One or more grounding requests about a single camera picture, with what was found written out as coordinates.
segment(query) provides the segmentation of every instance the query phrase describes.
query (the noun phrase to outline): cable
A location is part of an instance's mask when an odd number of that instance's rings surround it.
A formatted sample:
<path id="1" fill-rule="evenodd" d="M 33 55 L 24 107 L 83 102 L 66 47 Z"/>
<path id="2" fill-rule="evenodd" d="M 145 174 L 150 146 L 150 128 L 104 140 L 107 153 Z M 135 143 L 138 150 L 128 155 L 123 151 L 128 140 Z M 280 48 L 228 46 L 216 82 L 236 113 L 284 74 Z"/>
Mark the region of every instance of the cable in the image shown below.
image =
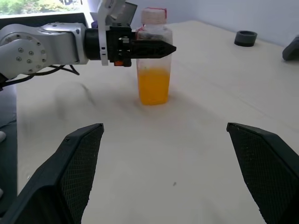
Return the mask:
<path id="1" fill-rule="evenodd" d="M 54 69 L 55 69 L 55 68 L 58 68 L 58 66 L 55 66 L 55 65 L 50 65 L 49 67 L 50 67 L 50 68 L 54 68 Z M 77 76 L 80 75 L 80 73 L 77 72 L 77 70 L 74 68 L 74 66 L 70 65 L 70 67 L 72 68 L 72 70 L 71 70 L 71 69 L 66 69 L 66 68 L 61 68 L 61 70 L 68 71 L 68 72 L 71 72 L 71 73 L 74 73 L 74 74 L 76 74 Z"/>
<path id="2" fill-rule="evenodd" d="M 31 75 L 28 75 L 25 78 L 9 81 L 9 82 L 5 82 L 5 83 L 0 83 L 0 89 L 3 88 L 3 87 L 6 87 L 6 86 L 10 86 L 10 85 L 14 85 L 14 84 L 18 84 L 18 83 L 28 81 L 28 80 L 32 79 L 34 76 L 45 76 L 45 75 L 49 75 L 49 74 L 52 74 L 54 72 L 57 72 L 59 70 L 65 70 L 65 71 L 71 72 L 71 73 L 73 73 L 77 76 L 80 75 L 80 73 L 74 68 L 74 66 L 70 65 L 71 69 L 66 69 L 66 68 L 64 68 L 64 66 L 65 65 L 59 65 L 59 66 L 50 65 L 49 67 L 54 68 L 54 69 L 52 69 L 50 71 L 45 71 L 45 72 L 32 73 Z"/>
<path id="3" fill-rule="evenodd" d="M 15 123 L 16 121 L 17 121 L 17 119 L 15 118 L 15 119 L 9 121 L 7 124 L 0 126 L 0 129 L 2 129 L 2 128 L 8 126 L 8 125 L 11 125 L 12 123 Z"/>
<path id="4" fill-rule="evenodd" d="M 60 66 L 56 66 L 55 69 L 52 69 L 50 71 L 45 71 L 45 72 L 38 72 L 38 73 L 33 73 L 33 75 L 35 76 L 46 76 L 46 75 L 49 75 L 49 74 L 52 74 L 54 72 L 57 72 L 59 70 L 61 70 L 65 65 L 60 65 Z"/>
<path id="5" fill-rule="evenodd" d="M 25 82 L 25 81 L 28 81 L 28 80 L 32 79 L 33 77 L 34 77 L 34 75 L 30 75 L 30 76 L 27 76 L 25 78 L 20 78 L 20 79 L 17 79 L 17 80 L 5 82 L 5 83 L 0 83 L 0 88 L 6 87 L 6 86 L 9 86 L 9 85 L 14 85 L 14 84 Z"/>

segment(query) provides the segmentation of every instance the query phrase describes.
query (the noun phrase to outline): table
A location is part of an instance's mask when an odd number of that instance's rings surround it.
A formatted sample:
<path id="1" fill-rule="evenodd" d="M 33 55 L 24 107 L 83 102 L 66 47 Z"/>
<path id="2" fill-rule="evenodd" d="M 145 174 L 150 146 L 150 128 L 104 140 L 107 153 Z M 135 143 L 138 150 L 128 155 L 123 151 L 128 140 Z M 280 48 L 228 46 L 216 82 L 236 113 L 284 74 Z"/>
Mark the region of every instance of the table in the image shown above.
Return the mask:
<path id="1" fill-rule="evenodd" d="M 198 21 L 171 24 L 170 100 L 138 101 L 135 67 L 76 66 L 17 85 L 18 189 L 68 133 L 104 123 L 84 224 L 262 224 L 226 132 L 277 133 L 299 152 L 299 64 L 282 47 L 234 45 Z"/>

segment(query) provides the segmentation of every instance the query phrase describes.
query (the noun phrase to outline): plastic bottle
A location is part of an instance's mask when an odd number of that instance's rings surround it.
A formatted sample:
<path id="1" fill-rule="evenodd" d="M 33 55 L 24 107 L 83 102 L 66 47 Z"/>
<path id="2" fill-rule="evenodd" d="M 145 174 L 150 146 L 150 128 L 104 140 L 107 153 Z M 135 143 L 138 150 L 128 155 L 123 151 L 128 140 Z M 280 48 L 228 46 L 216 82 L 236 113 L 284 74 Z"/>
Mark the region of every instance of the plastic bottle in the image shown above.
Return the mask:
<path id="1" fill-rule="evenodd" d="M 166 21 L 166 9 L 143 9 L 143 26 L 137 30 L 137 39 L 163 40 L 172 44 L 172 31 L 165 26 Z M 170 72 L 170 55 L 160 59 L 137 60 L 139 98 L 142 104 L 158 105 L 167 102 Z"/>

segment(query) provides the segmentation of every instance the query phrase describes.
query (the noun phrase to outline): black tape roll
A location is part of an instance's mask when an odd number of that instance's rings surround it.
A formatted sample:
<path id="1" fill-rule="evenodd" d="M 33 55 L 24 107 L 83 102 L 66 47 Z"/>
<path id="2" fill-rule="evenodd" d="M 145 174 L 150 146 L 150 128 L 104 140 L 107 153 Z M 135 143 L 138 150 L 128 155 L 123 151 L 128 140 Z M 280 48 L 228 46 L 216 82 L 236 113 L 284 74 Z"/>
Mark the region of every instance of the black tape roll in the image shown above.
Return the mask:
<path id="1" fill-rule="evenodd" d="M 256 42 L 257 33 L 247 30 L 237 32 L 235 45 L 242 47 L 252 47 Z"/>

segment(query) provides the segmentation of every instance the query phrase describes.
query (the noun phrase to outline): white bottle cap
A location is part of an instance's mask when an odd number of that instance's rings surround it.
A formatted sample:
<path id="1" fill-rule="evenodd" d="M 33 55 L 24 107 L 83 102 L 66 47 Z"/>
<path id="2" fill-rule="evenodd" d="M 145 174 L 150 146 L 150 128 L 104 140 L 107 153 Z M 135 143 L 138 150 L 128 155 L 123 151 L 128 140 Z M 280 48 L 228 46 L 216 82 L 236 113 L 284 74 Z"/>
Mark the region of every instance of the white bottle cap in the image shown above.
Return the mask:
<path id="1" fill-rule="evenodd" d="M 145 8 L 141 13 L 141 23 L 143 25 L 159 25 L 166 24 L 167 10 L 166 8 Z"/>

